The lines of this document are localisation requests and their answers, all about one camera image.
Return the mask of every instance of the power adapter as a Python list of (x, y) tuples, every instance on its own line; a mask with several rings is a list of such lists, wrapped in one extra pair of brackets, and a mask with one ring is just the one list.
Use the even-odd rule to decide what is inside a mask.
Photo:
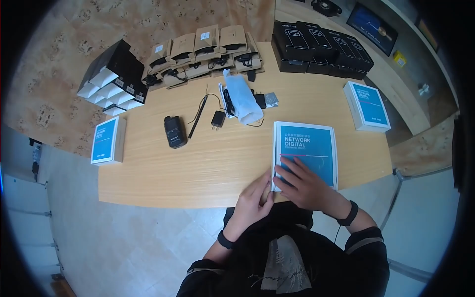
[(219, 110), (215, 111), (213, 119), (211, 120), (211, 125), (213, 126), (212, 129), (214, 130), (215, 127), (216, 127), (216, 130), (221, 128), (223, 126), (225, 118), (226, 118), (226, 114), (224, 112), (219, 111)]

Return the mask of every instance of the white label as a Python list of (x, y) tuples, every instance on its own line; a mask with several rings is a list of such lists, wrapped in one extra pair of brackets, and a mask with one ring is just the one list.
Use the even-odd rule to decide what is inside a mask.
[(201, 39), (200, 39), (200, 40), (207, 39), (207, 38), (209, 38), (209, 32), (202, 33), (202, 34), (201, 34)]
[(163, 44), (160, 44), (155, 48), (155, 53), (158, 53), (159, 51), (163, 50)]
[(116, 79), (115, 83), (118, 84), (119, 86), (124, 86), (124, 82), (120, 79)]
[(135, 100), (143, 102), (143, 97), (139, 95), (135, 95)]

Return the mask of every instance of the wooden table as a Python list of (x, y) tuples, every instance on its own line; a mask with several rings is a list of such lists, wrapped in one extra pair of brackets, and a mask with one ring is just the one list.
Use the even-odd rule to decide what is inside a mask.
[[(317, 74), (280, 73), (270, 42), (257, 45), (265, 72), (249, 86), (257, 93), (275, 92), (279, 107), (264, 110), (261, 127), (226, 119), (218, 131), (211, 119), (218, 99), (208, 96), (193, 138), (179, 149), (168, 146), (164, 117), (191, 121), (201, 99), (219, 95), (223, 77), (191, 81), (147, 95), (146, 104), (124, 113), (127, 119), (122, 164), (99, 168), (99, 200), (167, 208), (230, 207), (239, 193), (270, 167), (274, 121), (332, 126), (338, 152), (340, 189), (391, 174), (384, 133), (355, 131), (343, 93), (347, 79)], [(186, 125), (187, 133), (191, 124)]]

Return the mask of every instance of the stack of boxes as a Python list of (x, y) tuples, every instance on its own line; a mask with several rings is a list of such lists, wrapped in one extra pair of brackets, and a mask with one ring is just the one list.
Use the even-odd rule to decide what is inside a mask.
[(280, 72), (361, 80), (374, 65), (356, 38), (306, 22), (276, 21), (272, 47)]
[(144, 105), (148, 91), (140, 81), (144, 66), (129, 49), (123, 40), (106, 49), (89, 65), (77, 95), (108, 115)]
[(225, 68), (234, 72), (263, 71), (257, 45), (243, 26), (208, 26), (156, 44), (142, 82), (149, 91), (171, 88), (193, 78), (219, 75)]

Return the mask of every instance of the wristband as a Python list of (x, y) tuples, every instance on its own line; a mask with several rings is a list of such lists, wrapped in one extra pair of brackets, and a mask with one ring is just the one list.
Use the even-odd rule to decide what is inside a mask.
[(221, 230), (218, 234), (218, 242), (227, 249), (233, 249), (234, 247), (234, 242), (231, 242), (226, 237), (224, 237), (223, 230)]
[(356, 218), (356, 215), (358, 214), (358, 205), (352, 200), (350, 200), (350, 203), (351, 210), (350, 214), (348, 214), (348, 217), (346, 217), (346, 219), (336, 220), (340, 224), (340, 226), (350, 226), (353, 220)]

